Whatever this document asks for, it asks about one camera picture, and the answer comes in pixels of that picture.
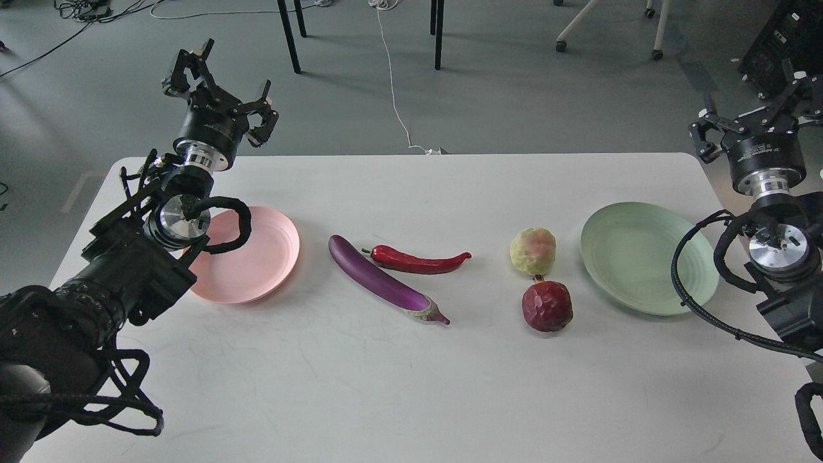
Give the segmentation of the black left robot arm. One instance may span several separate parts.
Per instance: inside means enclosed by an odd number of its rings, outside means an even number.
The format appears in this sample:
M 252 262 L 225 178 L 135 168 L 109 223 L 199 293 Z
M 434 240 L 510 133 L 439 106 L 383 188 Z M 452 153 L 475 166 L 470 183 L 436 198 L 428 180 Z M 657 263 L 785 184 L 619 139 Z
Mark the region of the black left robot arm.
M 265 82 L 241 102 L 209 71 L 214 41 L 180 50 L 162 82 L 187 102 L 173 152 L 151 150 L 140 170 L 120 171 L 125 200 L 100 219 L 85 269 L 59 288 L 26 286 L 2 297 L 2 461 L 18 462 L 36 440 L 73 421 L 159 436 L 163 413 L 142 392 L 150 365 L 119 349 L 118 332 L 155 320 L 196 282 L 198 255 L 241 248 L 251 211 L 213 196 L 213 174 L 233 166 L 242 138 L 267 143 L 278 120 Z

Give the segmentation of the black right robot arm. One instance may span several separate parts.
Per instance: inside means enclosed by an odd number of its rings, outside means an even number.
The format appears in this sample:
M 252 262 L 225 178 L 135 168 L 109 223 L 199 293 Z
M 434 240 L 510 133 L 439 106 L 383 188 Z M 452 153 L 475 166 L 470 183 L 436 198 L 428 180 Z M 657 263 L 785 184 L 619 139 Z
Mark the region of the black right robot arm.
M 752 198 L 749 211 L 720 210 L 698 222 L 676 246 L 671 282 L 682 307 L 736 340 L 821 364 L 821 193 L 793 195 L 806 178 L 799 129 L 821 126 L 821 76 L 782 62 L 786 85 L 771 103 L 735 118 L 718 114 L 711 95 L 689 127 L 696 157 L 705 164 L 724 154 L 733 190 Z M 733 327 L 688 293 L 677 269 L 685 246 L 710 224 L 724 230 L 712 263 L 725 282 L 762 293 L 757 311 L 778 339 Z

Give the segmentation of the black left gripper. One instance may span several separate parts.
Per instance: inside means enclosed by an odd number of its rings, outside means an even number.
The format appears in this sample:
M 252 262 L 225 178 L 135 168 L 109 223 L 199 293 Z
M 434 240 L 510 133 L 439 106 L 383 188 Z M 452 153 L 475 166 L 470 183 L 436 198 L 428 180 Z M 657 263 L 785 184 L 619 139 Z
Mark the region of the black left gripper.
M 217 84 L 206 64 L 214 44 L 214 39 L 208 39 L 200 49 L 179 50 L 162 80 L 162 91 L 165 96 L 188 98 L 176 154 L 187 158 L 197 152 L 208 156 L 209 170 L 224 171 L 234 165 L 243 137 L 256 149 L 270 140 L 280 113 L 271 105 L 270 80 L 252 102 L 241 103 L 226 93 L 217 95 Z

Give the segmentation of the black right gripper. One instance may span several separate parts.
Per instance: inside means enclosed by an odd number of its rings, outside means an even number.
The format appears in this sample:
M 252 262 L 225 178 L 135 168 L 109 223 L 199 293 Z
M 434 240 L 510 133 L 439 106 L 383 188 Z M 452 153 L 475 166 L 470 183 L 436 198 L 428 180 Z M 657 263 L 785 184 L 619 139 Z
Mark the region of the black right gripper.
M 790 59 L 781 62 L 786 85 L 767 106 L 766 126 L 821 126 L 822 76 L 794 70 Z M 797 129 L 750 132 L 738 120 L 718 114 L 711 93 L 704 93 L 703 108 L 689 123 L 694 156 L 703 164 L 725 152 L 732 188 L 743 195 L 764 195 L 767 179 L 778 179 L 777 190 L 788 191 L 806 178 Z

